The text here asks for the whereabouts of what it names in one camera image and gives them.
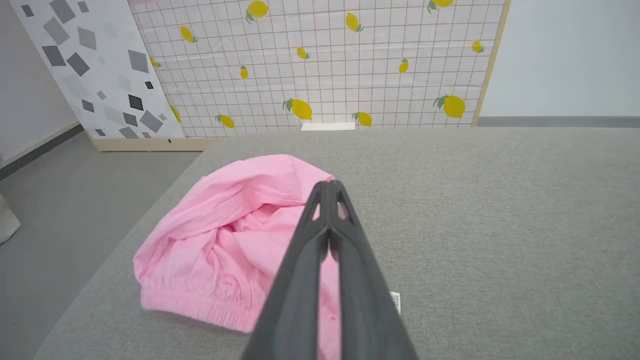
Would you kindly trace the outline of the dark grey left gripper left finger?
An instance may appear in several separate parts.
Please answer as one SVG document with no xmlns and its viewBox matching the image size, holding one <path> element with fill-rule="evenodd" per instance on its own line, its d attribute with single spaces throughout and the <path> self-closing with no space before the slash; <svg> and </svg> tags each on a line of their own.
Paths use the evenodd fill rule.
<svg viewBox="0 0 640 360">
<path fill-rule="evenodd" d="M 315 184 L 270 287 L 245 360 L 318 358 L 320 274 L 329 251 L 326 191 Z"/>
</svg>

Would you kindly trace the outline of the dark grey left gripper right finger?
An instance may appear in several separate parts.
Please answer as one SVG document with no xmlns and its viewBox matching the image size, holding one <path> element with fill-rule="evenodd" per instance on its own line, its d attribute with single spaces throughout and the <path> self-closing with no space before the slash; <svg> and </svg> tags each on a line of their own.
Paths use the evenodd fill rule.
<svg viewBox="0 0 640 360">
<path fill-rule="evenodd" d="M 416 360 L 377 258 L 338 180 L 329 183 L 329 249 L 339 268 L 341 358 Z"/>
</svg>

